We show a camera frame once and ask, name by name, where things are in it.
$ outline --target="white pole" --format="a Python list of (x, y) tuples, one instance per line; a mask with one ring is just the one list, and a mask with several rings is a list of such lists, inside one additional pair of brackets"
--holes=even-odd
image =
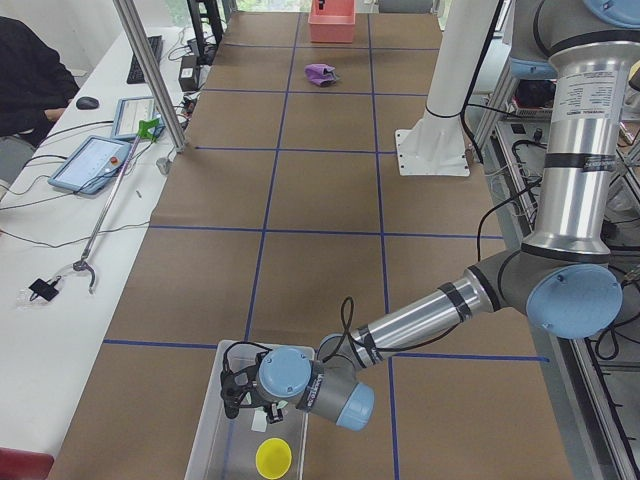
[(401, 175), (468, 176), (462, 110), (487, 30), (501, 0), (454, 0), (427, 98), (412, 130), (396, 130)]

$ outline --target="white plastic bin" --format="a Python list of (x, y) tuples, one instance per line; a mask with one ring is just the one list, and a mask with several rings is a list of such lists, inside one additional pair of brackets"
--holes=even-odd
[[(262, 442), (273, 437), (282, 438), (291, 447), (291, 468), (282, 479), (301, 480), (307, 435), (306, 413), (296, 410), (295, 405), (287, 404), (282, 409), (284, 420), (267, 425), (264, 432), (252, 429), (254, 416), (262, 415), (261, 409), (241, 409), (233, 420), (227, 419), (224, 414), (220, 398), (222, 356), (233, 343), (232, 340), (223, 340), (218, 344), (185, 480), (262, 480), (255, 465), (256, 451)], [(309, 359), (314, 358), (312, 348), (296, 348)], [(254, 364), (255, 356), (260, 351), (252, 345), (235, 346), (228, 355), (231, 369), (236, 372)]]

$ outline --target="table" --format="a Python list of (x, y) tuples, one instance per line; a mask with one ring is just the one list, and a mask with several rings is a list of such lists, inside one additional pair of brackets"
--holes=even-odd
[[(424, 110), (437, 19), (358, 15), (348, 45), (311, 44), (306, 20), (230, 20), (52, 480), (183, 479), (221, 340), (317, 346), (345, 296), (362, 325), (475, 263), (479, 165), (401, 177), (394, 154)], [(309, 63), (340, 82), (318, 89)], [(482, 242), (503, 249), (495, 218)], [(364, 431), (311, 415), (305, 479), (571, 478), (548, 368), (524, 317), (478, 316), (360, 374)]]
[[(163, 35), (160, 69), (171, 98), (179, 103), (180, 62), (169, 61), (167, 53), (177, 44), (181, 30), (157, 28), (147, 33)], [(95, 97), (100, 107), (79, 111), (72, 103), (52, 133), (112, 120), (118, 99), (150, 95), (146, 84), (125, 83), (130, 59), (131, 49), (123, 33), (76, 96)], [(94, 126), (54, 136), (36, 155), (67, 156), (88, 135), (108, 137), (110, 128)], [(172, 151), (171, 141), (164, 135), (139, 158), (125, 177), (103, 230), (149, 220), (166, 179), (155, 161), (172, 155)], [(51, 175), (58, 165), (50, 162), (56, 160), (34, 160), (12, 189), (23, 191), (38, 176)], [(60, 194), (46, 179), (40, 179), (28, 194), (4, 197), (0, 226), (12, 234), (51, 244), (88, 236), (110, 186), (94, 197), (72, 195), (2, 210)], [(64, 279), (61, 293), (51, 304), (40, 306), (19, 301), (21, 292), (36, 278), (48, 280), (58, 269), (78, 260), (86, 242), (51, 249), (0, 233), (0, 446), (57, 455), (145, 231), (143, 225), (99, 237), (89, 258), (98, 274), (94, 295), (88, 292), (88, 277), (75, 274)]]

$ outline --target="yellow bowl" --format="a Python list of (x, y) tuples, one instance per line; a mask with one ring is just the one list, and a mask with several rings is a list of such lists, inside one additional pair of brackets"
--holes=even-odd
[(270, 438), (262, 442), (256, 452), (256, 468), (267, 480), (284, 477), (291, 467), (291, 448), (281, 438)]

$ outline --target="keyboard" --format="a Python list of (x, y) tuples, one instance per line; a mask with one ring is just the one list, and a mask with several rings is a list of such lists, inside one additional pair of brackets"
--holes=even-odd
[[(147, 37), (147, 40), (149, 40), (149, 46), (151, 46), (153, 56), (156, 57), (156, 61), (159, 64), (160, 58), (162, 57), (162, 35)], [(127, 83), (144, 83), (144, 73), (135, 55), (131, 58), (131, 67), (129, 67)]]

